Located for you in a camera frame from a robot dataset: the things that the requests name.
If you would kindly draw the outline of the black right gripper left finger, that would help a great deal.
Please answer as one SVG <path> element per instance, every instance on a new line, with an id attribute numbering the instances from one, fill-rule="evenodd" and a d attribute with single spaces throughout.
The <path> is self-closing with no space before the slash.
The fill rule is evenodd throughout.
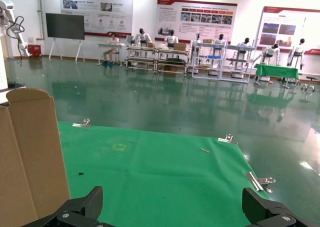
<path id="1" fill-rule="evenodd" d="M 103 188 L 95 186 L 88 195 L 67 200 L 54 213 L 26 224 L 26 227 L 102 227 Z"/>

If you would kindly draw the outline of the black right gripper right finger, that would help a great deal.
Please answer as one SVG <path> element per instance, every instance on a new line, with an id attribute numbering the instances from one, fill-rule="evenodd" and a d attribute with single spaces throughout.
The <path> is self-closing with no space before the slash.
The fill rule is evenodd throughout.
<path id="1" fill-rule="evenodd" d="M 260 197 L 253 189 L 242 190 L 242 212 L 250 227 L 316 227 L 295 215 L 284 204 Z"/>

